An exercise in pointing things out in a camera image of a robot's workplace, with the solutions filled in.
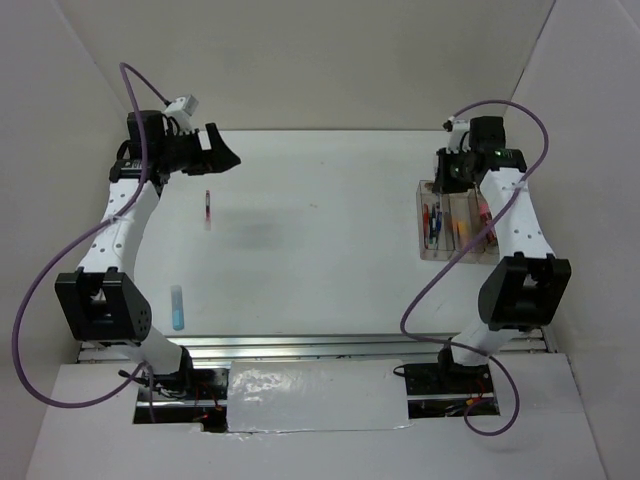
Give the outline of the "red gel pen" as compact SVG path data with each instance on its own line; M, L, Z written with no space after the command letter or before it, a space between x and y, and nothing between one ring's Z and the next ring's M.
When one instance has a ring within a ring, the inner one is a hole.
M431 239L430 209L426 203L422 204L423 238L426 245Z

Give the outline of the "green gel pen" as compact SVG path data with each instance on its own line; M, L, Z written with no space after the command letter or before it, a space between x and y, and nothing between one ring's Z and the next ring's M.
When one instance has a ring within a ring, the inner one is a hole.
M436 248L435 242L434 242L435 241L435 223L436 223L436 220L435 220L436 217L435 216L436 216L436 209L438 207L439 207L439 204L438 203L434 203L431 206L431 212L430 212L430 216L431 216L431 218L430 218L431 239L430 239L430 242L429 242L429 246L432 247L432 248Z

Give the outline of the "yellow cap highlighter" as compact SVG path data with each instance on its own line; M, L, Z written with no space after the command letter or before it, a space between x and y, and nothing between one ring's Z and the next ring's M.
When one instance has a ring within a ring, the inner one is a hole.
M471 239L470 230L469 230L468 224L466 222L464 222L464 221L458 221L457 222L457 233L458 233L458 238L459 238L459 242L460 242L460 247L462 249L464 249L468 245L468 243L469 243L469 241Z

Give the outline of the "pink cap highlighter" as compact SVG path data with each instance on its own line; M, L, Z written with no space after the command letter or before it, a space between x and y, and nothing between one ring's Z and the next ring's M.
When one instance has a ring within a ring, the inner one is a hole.
M478 207L479 207L479 217L481 222L481 228L484 229L487 225L489 225L492 222L493 216L490 212L488 203L484 199L478 200ZM488 247L498 246L498 239L494 229L491 229L485 234L485 241Z

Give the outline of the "blue cap highlighter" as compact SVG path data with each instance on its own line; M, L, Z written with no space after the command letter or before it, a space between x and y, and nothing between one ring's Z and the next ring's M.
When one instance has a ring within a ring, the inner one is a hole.
M171 293L171 321L174 331L182 331L185 328L183 291L180 285L173 285Z

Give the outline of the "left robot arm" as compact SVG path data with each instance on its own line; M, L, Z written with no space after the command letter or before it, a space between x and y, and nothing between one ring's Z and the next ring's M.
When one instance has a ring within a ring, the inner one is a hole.
M144 110L128 116L127 128L109 172L105 225L76 269L57 276L54 290L75 339L147 363L156 389L184 399L198 376L187 349L152 325L151 305L134 283L137 253L172 174L219 174L241 160L214 123L192 129L175 113Z

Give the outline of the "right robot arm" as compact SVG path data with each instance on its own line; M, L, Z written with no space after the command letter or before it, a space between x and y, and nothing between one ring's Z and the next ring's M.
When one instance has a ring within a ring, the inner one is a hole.
M523 153L506 145L502 118L481 116L445 124L449 143L436 153L434 192L478 191L495 224L499 261L478 293L478 317L451 340L451 358L436 379L460 391L472 367L484 366L518 333L548 326L571 277L568 260L555 255L539 225Z

